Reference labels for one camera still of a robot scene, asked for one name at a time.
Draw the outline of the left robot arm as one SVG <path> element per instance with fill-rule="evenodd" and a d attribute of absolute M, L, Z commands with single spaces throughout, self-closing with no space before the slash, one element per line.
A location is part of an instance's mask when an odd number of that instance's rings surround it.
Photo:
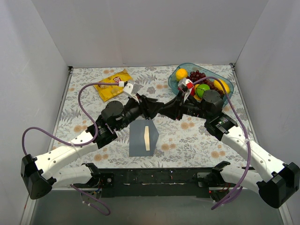
<path fill-rule="evenodd" d="M 21 177 L 32 200 L 48 194 L 58 182 L 56 173 L 66 165 L 90 152 L 96 151 L 117 138 L 116 131 L 126 128 L 138 117 L 153 119 L 164 103 L 144 95 L 129 98 L 123 105 L 112 101 L 102 110 L 95 125 L 89 126 L 67 145 L 33 157 L 25 155 L 21 160 Z"/>

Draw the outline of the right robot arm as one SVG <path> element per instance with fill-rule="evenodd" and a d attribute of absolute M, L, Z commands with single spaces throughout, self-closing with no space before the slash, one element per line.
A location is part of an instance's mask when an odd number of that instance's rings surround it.
<path fill-rule="evenodd" d="M 255 169 L 248 172 L 240 186 L 257 192 L 271 207 L 277 209 L 300 187 L 300 168 L 295 163 L 286 164 L 269 154 L 255 141 L 245 136 L 237 122 L 222 112 L 223 99 L 215 90 L 204 92 L 202 100 L 181 94 L 165 104 L 159 113 L 172 120 L 184 114 L 206 120 L 206 130 L 219 141 L 231 147 Z"/>

